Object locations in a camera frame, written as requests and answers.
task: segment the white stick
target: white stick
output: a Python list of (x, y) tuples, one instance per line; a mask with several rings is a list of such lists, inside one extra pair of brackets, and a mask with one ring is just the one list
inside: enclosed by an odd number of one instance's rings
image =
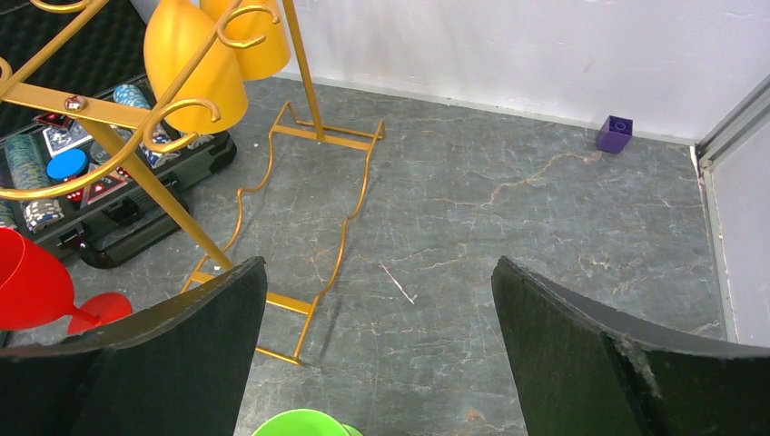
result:
[(393, 280), (393, 282), (394, 282), (394, 283), (396, 283), (396, 286), (398, 286), (398, 288), (399, 288), (399, 291), (401, 291), (401, 293), (403, 293), (403, 294), (404, 294), (404, 296), (405, 296), (405, 297), (407, 297), (407, 300), (409, 300), (409, 301), (410, 301), (410, 303), (414, 304), (414, 299), (415, 299), (415, 298), (417, 298), (417, 295), (415, 295), (415, 296), (413, 296), (413, 297), (411, 297), (411, 298), (410, 298), (410, 297), (407, 295), (407, 293), (404, 291), (404, 288), (401, 286), (401, 284), (399, 283), (399, 281), (397, 281), (397, 280), (396, 280), (396, 278), (395, 278), (395, 277), (393, 277), (393, 274), (391, 274), (391, 273), (390, 273), (390, 271), (388, 271), (388, 268), (387, 268), (387, 267), (385, 267), (385, 265), (383, 265), (383, 264), (382, 264), (382, 262), (380, 262), (380, 266), (382, 267), (382, 269), (383, 269), (383, 270), (385, 270), (385, 273), (388, 275), (388, 277), (390, 277), (390, 279), (391, 279), (391, 280)]

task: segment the lime green cup rim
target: lime green cup rim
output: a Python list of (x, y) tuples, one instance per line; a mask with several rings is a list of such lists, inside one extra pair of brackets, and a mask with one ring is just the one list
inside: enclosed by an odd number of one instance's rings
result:
[[(258, 428), (252, 436), (260, 436), (260, 431), (265, 431), (269, 428), (270, 425), (275, 425), (275, 422), (280, 420), (281, 418), (285, 418), (285, 415), (296, 415), (296, 414), (311, 414), (315, 415), (316, 417), (323, 418), (326, 423), (325, 425), (328, 425), (328, 430), (336, 431), (337, 434), (329, 434), (329, 433), (323, 433), (321, 436), (362, 436), (359, 431), (352, 428), (349, 425), (342, 424), (332, 418), (330, 415), (327, 415), (326, 413), (322, 411), (315, 411), (313, 409), (292, 409), (290, 411), (283, 411), (269, 420), (267, 420), (263, 425)], [(291, 433), (283, 433), (287, 436), (291, 436)]]

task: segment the green cup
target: green cup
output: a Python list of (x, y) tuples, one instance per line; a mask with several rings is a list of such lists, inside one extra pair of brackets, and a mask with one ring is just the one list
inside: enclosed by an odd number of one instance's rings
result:
[(321, 411), (296, 409), (279, 413), (252, 436), (363, 436), (350, 425), (340, 424)]

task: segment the gold metal rack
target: gold metal rack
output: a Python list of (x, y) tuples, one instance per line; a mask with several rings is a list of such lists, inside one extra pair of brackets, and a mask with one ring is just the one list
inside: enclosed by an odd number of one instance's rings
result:
[[(62, 45), (64, 45), (64, 43), (72, 38), (73, 35), (75, 35), (81, 28), (83, 28), (83, 26), (88, 23), (88, 21), (94, 17), (104, 7), (104, 5), (107, 4), (109, 0), (80, 0), (71, 5), (49, 5), (42, 2), (41, 0), (30, 1), (33, 5), (46, 12), (54, 14), (79, 14), (57, 36), (55, 36), (47, 45), (38, 51), (37, 54), (35, 54), (29, 61), (27, 61), (26, 64), (24, 64), (17, 72), (13, 73), (11, 70), (11, 65), (8, 64), (8, 62), (4, 59), (0, 58), (0, 103), (8, 102), (12, 104), (20, 104), (22, 106), (32, 107), (46, 112), (65, 114), (71, 118), (74, 118), (89, 134), (91, 134), (96, 142), (101, 144), (102, 147), (110, 153), (112, 158), (107, 163), (101, 165), (90, 173), (78, 177), (77, 179), (74, 179), (70, 182), (60, 183), (55, 186), (34, 190), (0, 188), (0, 198), (26, 201), (39, 198), (54, 198), (62, 196), (67, 193), (77, 191), (81, 188), (84, 188), (86, 185), (98, 181), (103, 176), (109, 174), (115, 168), (121, 165), (132, 176), (132, 178), (139, 185), (141, 185), (142, 188), (180, 225), (183, 230), (190, 234), (190, 236), (206, 252), (206, 255), (195, 266), (192, 274), (190, 275), (190, 278), (184, 285), (182, 292), (186, 292), (193, 283), (203, 283), (213, 278), (212, 275), (201, 272), (202, 267), (209, 259), (214, 260), (222, 268), (224, 268), (225, 271), (230, 270), (234, 266), (232, 261), (224, 252), (230, 249), (230, 247), (238, 238), (238, 235), (242, 229), (243, 194), (256, 193), (267, 183), (268, 179), (270, 178), (274, 161), (273, 136), (275, 134), (287, 134), (303, 139), (310, 139), (313, 141), (339, 145), (366, 152), (363, 181), (359, 200), (353, 212), (346, 216), (342, 221), (341, 241), (337, 262), (334, 264), (331, 277), (326, 283), (326, 286), (315, 296), (312, 303), (302, 302), (272, 292), (269, 292), (267, 296), (268, 303), (305, 315), (306, 319), (292, 356), (266, 350), (262, 347), (257, 347), (257, 351), (263, 352), (270, 355), (271, 357), (275, 357), (286, 362), (291, 362), (298, 365), (301, 364), (300, 352), (302, 345), (304, 344), (304, 341), (307, 337), (313, 315), (315, 314), (321, 298), (323, 298), (323, 296), (335, 283), (340, 272), (345, 252), (345, 243), (347, 241), (348, 222), (359, 214), (363, 205), (363, 200), (366, 197), (369, 182), (371, 156), (374, 152), (374, 148), (377, 142), (385, 138), (385, 127), (384, 122), (380, 120), (376, 131), (373, 134), (369, 134), (322, 123), (321, 112), (319, 110), (318, 102), (315, 98), (315, 93), (312, 87), (310, 68), (308, 66), (304, 46), (302, 45), (300, 26), (293, 0), (283, 0), (283, 7), (286, 14), (287, 25), (291, 32), (291, 38), (294, 43), (294, 51), (300, 67), (305, 94), (307, 95), (308, 104), (311, 110), (312, 121), (299, 120), (296, 116), (296, 113), (294, 113), (293, 108), (291, 107), (291, 103), (287, 102), (283, 106), (278, 116), (276, 117), (270, 132), (268, 133), (270, 155), (265, 175), (257, 186), (253, 188), (241, 188), (236, 193), (239, 209), (238, 221), (235, 225), (235, 229), (233, 231), (232, 237), (230, 238), (230, 241), (227, 242), (222, 249), (217, 246), (217, 244), (208, 236), (208, 234), (206, 234), (201, 226), (187, 213), (187, 211), (184, 210), (182, 205), (176, 201), (171, 193), (169, 193), (163, 184), (153, 175), (153, 172), (142, 162), (142, 160), (136, 155), (134, 151), (142, 141), (147, 148), (154, 152), (169, 153), (184, 148), (188, 144), (191, 144), (197, 140), (199, 135), (196, 133), (186, 134), (180, 139), (168, 144), (155, 144), (152, 140), (152, 133), (155, 126), (160, 123), (163, 118), (183, 107), (191, 105), (206, 107), (212, 115), (212, 121), (216, 122), (219, 120), (219, 108), (209, 100), (202, 98), (191, 98), (174, 101), (173, 98), (182, 88), (184, 83), (187, 81), (187, 79), (190, 77), (197, 65), (201, 62), (203, 57), (206, 55), (209, 49), (211, 49), (217, 39), (219, 39), (223, 44), (234, 49), (253, 47), (257, 44), (261, 44), (265, 40), (265, 37), (263, 36), (258, 36), (249, 41), (233, 41), (226, 38), (224, 36), (224, 29), (232, 19), (239, 15), (247, 14), (250, 12), (271, 13), (272, 11), (270, 11), (269, 8), (261, 5), (246, 5), (239, 7), (241, 6), (242, 0), (233, 0), (225, 10), (224, 14), (222, 14), (222, 17), (212, 28), (206, 40), (201, 44), (187, 65), (174, 79), (172, 84), (169, 86), (169, 89), (166, 90), (163, 95), (158, 96), (157, 105), (152, 110), (146, 110), (80, 95), (73, 96), (62, 91), (25, 84), (24, 80), (26, 80), (32, 73), (34, 73), (37, 68), (39, 68), (46, 60), (48, 60), (59, 48), (62, 47)], [(273, 14), (273, 17), (273, 22), (277, 24), (278, 18), (276, 17), (276, 14)], [(287, 110), (291, 114), (293, 122), (296, 124), (296, 126), (287, 126), (281, 124), (281, 120)], [(128, 141), (124, 142), (123, 139), (114, 131), (114, 129), (110, 127), (110, 124), (133, 129), (134, 133)], [(312, 132), (306, 130), (308, 127), (312, 128)], [(330, 133), (357, 136), (360, 138), (365, 138), (365, 141), (353, 140), (342, 136), (332, 135)]]

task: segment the wall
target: wall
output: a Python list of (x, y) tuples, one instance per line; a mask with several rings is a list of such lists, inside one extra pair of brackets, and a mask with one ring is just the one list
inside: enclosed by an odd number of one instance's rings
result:
[(770, 347), (770, 124), (714, 169), (727, 287), (740, 343)]
[(694, 141), (770, 72), (766, 0), (295, 3), (315, 76)]

